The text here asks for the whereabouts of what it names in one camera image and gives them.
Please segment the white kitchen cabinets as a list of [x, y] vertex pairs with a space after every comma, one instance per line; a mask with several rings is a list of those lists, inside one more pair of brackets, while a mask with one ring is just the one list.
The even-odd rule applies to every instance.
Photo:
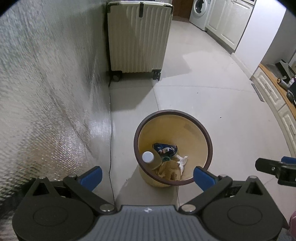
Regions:
[[253, 8], [254, 3], [250, 1], [212, 1], [206, 28], [234, 51]]

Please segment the brown cardboard box piece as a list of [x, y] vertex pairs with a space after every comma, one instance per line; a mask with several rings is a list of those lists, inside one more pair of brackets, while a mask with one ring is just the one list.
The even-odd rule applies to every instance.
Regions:
[[180, 181], [181, 180], [181, 169], [179, 164], [174, 161], [165, 161], [156, 170], [156, 174], [168, 181]]

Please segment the crushed blue soda can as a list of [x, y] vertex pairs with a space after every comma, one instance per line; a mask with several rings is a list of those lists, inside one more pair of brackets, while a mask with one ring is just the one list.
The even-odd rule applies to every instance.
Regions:
[[178, 147], [175, 145], [154, 143], [152, 147], [161, 157], [172, 158], [178, 152]]

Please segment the cream ribbed suitcase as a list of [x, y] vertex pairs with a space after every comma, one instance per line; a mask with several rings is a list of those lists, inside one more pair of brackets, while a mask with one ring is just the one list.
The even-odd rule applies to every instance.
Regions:
[[107, 4], [110, 76], [151, 73], [160, 80], [174, 7], [163, 1], [111, 1]]

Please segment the yellow trash bin brown rim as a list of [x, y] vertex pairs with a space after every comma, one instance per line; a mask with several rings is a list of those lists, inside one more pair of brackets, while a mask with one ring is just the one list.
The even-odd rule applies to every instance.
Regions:
[[[177, 154], [188, 161], [180, 180], [167, 180], [151, 170], [142, 154], [155, 143], [177, 146]], [[133, 149], [143, 180], [154, 187], [182, 186], [194, 182], [196, 166], [208, 169], [212, 162], [213, 145], [205, 127], [191, 115], [178, 110], [162, 110], [147, 116], [137, 127]]]

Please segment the white washing machine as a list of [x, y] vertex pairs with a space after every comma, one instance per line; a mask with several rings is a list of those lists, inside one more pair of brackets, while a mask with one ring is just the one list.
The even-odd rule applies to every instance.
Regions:
[[201, 29], [206, 30], [206, 23], [210, 12], [211, 0], [194, 0], [189, 22]]

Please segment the white tissue wad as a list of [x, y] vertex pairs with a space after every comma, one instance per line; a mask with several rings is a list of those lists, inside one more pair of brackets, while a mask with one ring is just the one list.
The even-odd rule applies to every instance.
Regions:
[[188, 156], [181, 157], [180, 155], [176, 155], [176, 158], [178, 159], [177, 163], [179, 165], [180, 172], [182, 175], [184, 172], [184, 166], [186, 165], [187, 160], [188, 160]]

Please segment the white low drawer bench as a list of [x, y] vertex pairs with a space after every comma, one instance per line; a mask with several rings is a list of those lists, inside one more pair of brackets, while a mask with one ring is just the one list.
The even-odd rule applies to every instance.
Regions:
[[290, 154], [295, 157], [295, 106], [288, 100], [287, 92], [279, 86], [276, 76], [262, 64], [259, 64], [251, 80], [269, 105], [283, 132]]

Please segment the teal plastic lid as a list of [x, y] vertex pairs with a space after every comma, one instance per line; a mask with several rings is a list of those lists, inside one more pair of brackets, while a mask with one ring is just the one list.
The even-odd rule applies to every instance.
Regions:
[[170, 161], [170, 160], [171, 160], [170, 157], [162, 157], [163, 162]]

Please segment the clear plastic bottle red label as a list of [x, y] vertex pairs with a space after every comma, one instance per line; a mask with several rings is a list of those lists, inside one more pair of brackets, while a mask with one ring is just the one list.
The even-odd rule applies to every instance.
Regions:
[[158, 169], [161, 166], [161, 164], [163, 163], [161, 156], [154, 149], [151, 149], [149, 151], [145, 151], [142, 154], [142, 160], [146, 163], [146, 165], [151, 170]]

